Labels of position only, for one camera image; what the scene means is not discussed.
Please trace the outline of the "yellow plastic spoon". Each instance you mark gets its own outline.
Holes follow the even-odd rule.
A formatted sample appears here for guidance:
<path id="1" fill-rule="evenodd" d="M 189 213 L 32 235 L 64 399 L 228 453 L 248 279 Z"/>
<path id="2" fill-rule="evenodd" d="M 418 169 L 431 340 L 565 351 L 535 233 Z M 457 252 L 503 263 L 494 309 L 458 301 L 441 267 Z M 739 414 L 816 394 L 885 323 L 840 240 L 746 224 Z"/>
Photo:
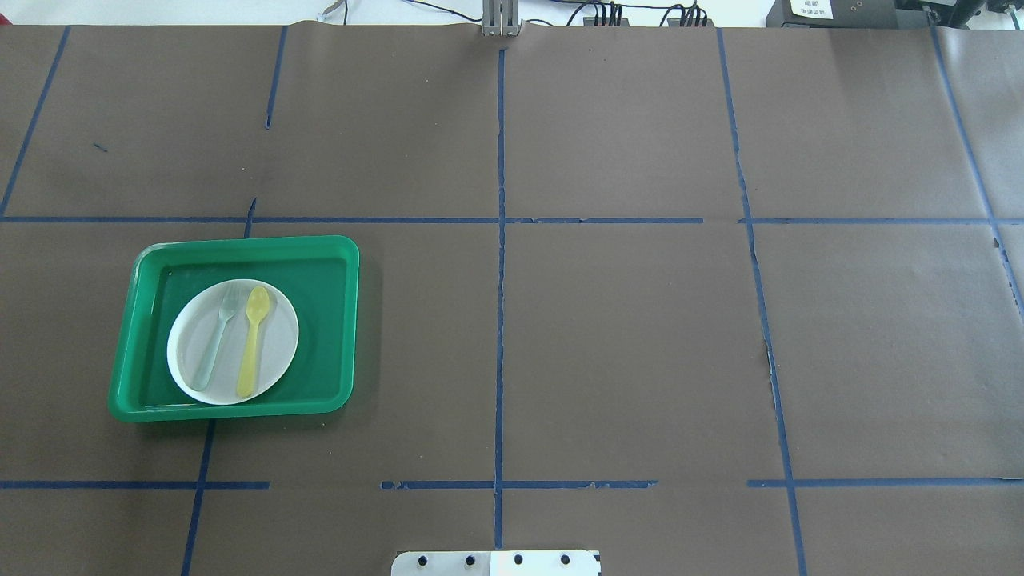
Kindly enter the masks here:
<path id="1" fill-rule="evenodd" d="M 270 292 L 264 285 L 256 285 L 246 299 L 246 340 L 234 393 L 239 398 L 252 397 L 256 389 L 259 364 L 260 325 L 270 313 Z"/>

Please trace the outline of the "green plastic tray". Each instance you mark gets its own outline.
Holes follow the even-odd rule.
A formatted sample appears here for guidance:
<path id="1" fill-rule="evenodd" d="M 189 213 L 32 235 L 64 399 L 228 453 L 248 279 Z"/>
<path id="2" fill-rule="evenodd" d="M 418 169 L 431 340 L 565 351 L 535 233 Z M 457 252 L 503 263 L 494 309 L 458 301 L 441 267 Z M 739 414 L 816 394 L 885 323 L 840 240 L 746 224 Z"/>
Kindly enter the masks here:
<path id="1" fill-rule="evenodd" d="M 354 389 L 358 246 L 337 234 L 152 245 L 132 269 L 106 407 L 121 422 L 322 414 Z M 170 329 L 198 292 L 256 278 L 290 300 L 298 349 L 278 383 L 249 402 L 215 407 L 176 386 L 166 361 Z"/>

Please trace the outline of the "translucent plastic fork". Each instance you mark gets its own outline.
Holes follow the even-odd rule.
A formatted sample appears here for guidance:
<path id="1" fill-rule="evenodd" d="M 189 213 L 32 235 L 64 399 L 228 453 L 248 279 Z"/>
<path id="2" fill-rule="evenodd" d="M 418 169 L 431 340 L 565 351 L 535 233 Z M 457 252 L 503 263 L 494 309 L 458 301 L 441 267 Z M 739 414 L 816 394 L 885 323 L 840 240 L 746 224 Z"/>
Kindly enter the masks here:
<path id="1" fill-rule="evenodd" d="M 224 290 L 220 307 L 217 311 L 217 320 L 206 349 L 202 355 L 200 365 L 195 371 L 191 381 L 193 390 L 207 390 L 212 379 L 212 373 L 217 361 L 218 353 L 223 340 L 224 332 L 228 323 L 233 320 L 234 314 L 241 306 L 242 288 L 237 282 L 230 282 Z"/>

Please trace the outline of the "white round plate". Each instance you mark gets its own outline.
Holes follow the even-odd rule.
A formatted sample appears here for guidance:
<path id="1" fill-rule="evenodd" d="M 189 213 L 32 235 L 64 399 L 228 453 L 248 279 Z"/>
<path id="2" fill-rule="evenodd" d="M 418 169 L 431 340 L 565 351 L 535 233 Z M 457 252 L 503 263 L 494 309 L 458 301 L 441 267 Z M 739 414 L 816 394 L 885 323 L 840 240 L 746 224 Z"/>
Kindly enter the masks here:
<path id="1" fill-rule="evenodd" d="M 212 335 L 221 298 L 230 282 L 241 285 L 241 306 L 224 332 L 208 389 L 193 390 L 195 371 Z M 270 293 L 271 308 L 260 325 L 256 389 L 252 397 L 239 398 L 234 383 L 246 340 L 246 299 L 256 285 L 264 285 Z M 295 358 L 299 335 L 296 310 L 278 287 L 256 278 L 232 278 L 198 292 L 179 311 L 167 339 L 166 364 L 176 386 L 195 401 L 215 407 L 237 405 L 254 400 L 278 383 Z"/>

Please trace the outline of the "black desktop box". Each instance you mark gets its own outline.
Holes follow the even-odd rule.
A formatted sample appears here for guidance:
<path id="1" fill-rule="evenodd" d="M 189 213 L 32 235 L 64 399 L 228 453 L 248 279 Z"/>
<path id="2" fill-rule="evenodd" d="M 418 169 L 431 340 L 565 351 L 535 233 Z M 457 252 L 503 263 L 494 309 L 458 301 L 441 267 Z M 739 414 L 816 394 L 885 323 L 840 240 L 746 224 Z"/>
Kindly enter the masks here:
<path id="1" fill-rule="evenodd" d="M 773 1 L 767 28 L 898 29 L 895 1 Z"/>

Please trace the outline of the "white mount base plate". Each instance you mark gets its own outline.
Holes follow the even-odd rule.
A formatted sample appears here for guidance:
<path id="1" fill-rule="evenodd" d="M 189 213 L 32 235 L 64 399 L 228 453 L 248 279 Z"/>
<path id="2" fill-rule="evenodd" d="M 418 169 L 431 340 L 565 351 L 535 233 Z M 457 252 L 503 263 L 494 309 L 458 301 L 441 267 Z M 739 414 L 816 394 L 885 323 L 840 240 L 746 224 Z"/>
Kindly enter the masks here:
<path id="1" fill-rule="evenodd" d="M 592 550 L 407 551 L 396 556 L 391 575 L 601 575 Z"/>

